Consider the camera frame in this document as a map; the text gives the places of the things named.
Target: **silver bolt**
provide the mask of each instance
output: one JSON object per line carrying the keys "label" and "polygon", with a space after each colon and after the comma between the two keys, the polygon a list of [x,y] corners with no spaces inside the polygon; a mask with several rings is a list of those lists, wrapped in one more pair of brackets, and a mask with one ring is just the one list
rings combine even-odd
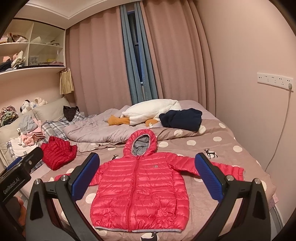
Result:
{"label": "silver bolt", "polygon": [[68,180],[68,176],[67,175],[62,175],[60,178],[63,182]]}
{"label": "silver bolt", "polygon": [[40,178],[36,179],[36,180],[34,181],[34,183],[35,183],[36,185],[38,185],[39,183],[41,183],[41,179],[40,179]]}
{"label": "silver bolt", "polygon": [[227,175],[226,176],[226,179],[228,180],[228,181],[233,181],[234,180],[234,177],[233,176],[231,176],[231,175]]}
{"label": "silver bolt", "polygon": [[258,179],[258,178],[255,178],[254,181],[255,181],[256,184],[260,184],[261,183],[260,179]]}

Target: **plaid pillowcase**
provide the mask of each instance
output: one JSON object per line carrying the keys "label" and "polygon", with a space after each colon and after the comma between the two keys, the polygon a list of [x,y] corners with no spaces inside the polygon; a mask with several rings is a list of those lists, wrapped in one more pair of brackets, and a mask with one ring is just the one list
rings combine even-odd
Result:
{"label": "plaid pillowcase", "polygon": [[[71,124],[74,124],[77,121],[80,120],[84,120],[86,119],[84,112],[78,112],[76,111],[74,118],[72,121],[67,121],[67,119],[64,117],[59,121],[45,121],[42,124],[42,130],[44,132],[45,138],[44,139],[39,139],[37,142],[37,146],[41,146],[42,143],[48,143],[49,137],[50,136],[55,136],[55,137],[59,137],[62,140],[68,141],[69,138],[66,137],[66,135],[63,132],[63,129],[66,126],[69,126]],[[11,146],[11,142],[7,142],[6,144],[7,149],[10,153],[10,155],[12,156],[12,159],[15,160],[17,157],[15,156],[15,153],[13,151],[13,148]],[[31,170],[31,173],[35,170],[37,170],[39,167],[41,167],[43,165],[43,160],[40,160]]]}

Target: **wall socket panel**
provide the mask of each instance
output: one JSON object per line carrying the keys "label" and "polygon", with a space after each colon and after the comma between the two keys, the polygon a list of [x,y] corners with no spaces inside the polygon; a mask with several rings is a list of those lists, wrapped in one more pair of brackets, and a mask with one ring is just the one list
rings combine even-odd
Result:
{"label": "wall socket panel", "polygon": [[276,74],[257,73],[258,83],[272,85],[289,90],[289,84],[292,84],[292,91],[294,91],[294,79]]}

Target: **jacket zipper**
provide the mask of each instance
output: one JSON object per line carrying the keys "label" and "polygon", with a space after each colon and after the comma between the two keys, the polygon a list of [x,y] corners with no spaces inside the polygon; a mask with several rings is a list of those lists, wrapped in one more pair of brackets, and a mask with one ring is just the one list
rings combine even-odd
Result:
{"label": "jacket zipper", "polygon": [[131,218],[131,205],[132,205],[132,202],[133,202],[133,193],[135,192],[135,189],[136,189],[136,174],[137,174],[137,169],[138,169],[138,165],[139,165],[139,159],[140,159],[141,156],[137,156],[137,159],[136,159],[136,166],[135,166],[135,169],[133,171],[133,189],[131,191],[131,196],[130,196],[130,202],[128,204],[128,208],[126,210],[126,226],[128,228],[128,231],[132,231],[131,230],[131,226],[130,226],[130,218]]}

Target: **folded red jacket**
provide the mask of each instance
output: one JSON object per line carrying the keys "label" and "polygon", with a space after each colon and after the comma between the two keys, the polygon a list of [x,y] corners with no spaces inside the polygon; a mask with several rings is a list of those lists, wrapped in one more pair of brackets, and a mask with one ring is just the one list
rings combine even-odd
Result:
{"label": "folded red jacket", "polygon": [[58,170],[65,164],[73,161],[77,154],[77,146],[71,146],[69,141],[64,141],[58,137],[49,137],[48,143],[41,145],[43,150],[44,163],[52,170]]}

